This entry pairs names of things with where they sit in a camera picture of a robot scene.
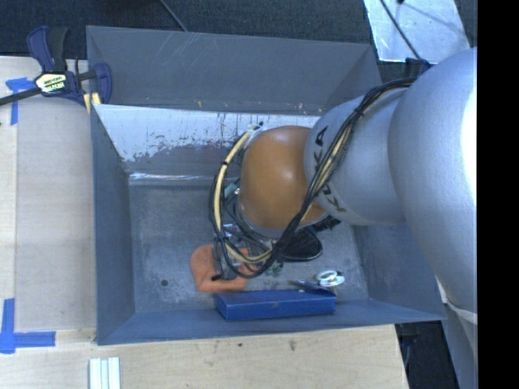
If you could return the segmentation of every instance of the blue rectangular block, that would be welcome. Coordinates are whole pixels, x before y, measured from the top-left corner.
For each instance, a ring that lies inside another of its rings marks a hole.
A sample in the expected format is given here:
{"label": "blue rectangular block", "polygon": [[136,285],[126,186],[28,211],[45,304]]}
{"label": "blue rectangular block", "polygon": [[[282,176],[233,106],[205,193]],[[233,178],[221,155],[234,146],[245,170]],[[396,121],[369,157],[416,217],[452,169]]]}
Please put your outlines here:
{"label": "blue rectangular block", "polygon": [[326,290],[276,289],[215,294],[226,320],[292,317],[335,311],[337,296]]}

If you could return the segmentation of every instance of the dark floor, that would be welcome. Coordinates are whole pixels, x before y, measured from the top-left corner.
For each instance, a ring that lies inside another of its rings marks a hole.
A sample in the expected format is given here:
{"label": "dark floor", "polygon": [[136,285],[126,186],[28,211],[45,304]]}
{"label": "dark floor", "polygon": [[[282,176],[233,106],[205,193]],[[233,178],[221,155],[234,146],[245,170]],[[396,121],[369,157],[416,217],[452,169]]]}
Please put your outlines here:
{"label": "dark floor", "polygon": [[[371,43],[362,0],[165,0],[190,32]],[[478,43],[478,0],[455,0],[471,46]],[[0,54],[28,55],[26,36],[43,24],[67,26],[65,56],[87,57],[88,24],[180,30],[158,0],[0,0]],[[380,63],[383,81],[402,64]],[[399,326],[411,389],[458,388],[439,323]]]}

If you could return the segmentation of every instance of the yellow label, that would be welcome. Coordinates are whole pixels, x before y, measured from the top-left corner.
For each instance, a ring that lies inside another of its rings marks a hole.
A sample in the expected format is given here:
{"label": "yellow label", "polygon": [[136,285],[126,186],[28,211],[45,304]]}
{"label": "yellow label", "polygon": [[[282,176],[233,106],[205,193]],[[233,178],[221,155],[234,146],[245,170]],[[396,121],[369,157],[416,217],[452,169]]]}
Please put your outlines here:
{"label": "yellow label", "polygon": [[42,92],[54,92],[65,87],[66,76],[47,74],[36,80],[36,85]]}

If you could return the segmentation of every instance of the wooden table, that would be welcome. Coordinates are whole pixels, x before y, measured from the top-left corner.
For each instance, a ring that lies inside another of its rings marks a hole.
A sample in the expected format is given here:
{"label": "wooden table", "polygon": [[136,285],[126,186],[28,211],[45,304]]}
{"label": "wooden table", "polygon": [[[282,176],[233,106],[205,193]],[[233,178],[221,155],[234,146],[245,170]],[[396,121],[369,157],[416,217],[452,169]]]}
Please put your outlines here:
{"label": "wooden table", "polygon": [[[29,58],[0,60],[0,96],[9,94],[6,79],[39,71]],[[17,126],[10,116],[9,105],[0,107],[0,311],[15,295]],[[95,337],[94,328],[61,330],[55,347],[0,354],[0,388],[86,388],[94,357],[120,358],[124,389],[409,387],[392,325],[118,346],[97,346]]]}

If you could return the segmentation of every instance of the clamp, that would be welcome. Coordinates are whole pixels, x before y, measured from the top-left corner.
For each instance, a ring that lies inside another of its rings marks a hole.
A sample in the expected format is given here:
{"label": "clamp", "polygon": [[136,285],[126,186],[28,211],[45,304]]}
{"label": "clamp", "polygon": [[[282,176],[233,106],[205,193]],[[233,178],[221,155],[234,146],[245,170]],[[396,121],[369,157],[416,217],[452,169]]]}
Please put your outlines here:
{"label": "clamp", "polygon": [[88,94],[81,88],[81,82],[89,79],[97,80],[100,101],[103,104],[109,101],[112,95],[112,76],[108,64],[97,63],[91,71],[80,74],[76,62],[75,74],[67,70],[63,57],[63,43],[67,33],[68,28],[47,26],[40,26],[29,33],[27,37],[29,52],[41,66],[41,74],[34,79],[36,87],[0,98],[0,105],[42,95],[57,96],[87,106],[85,99]]}

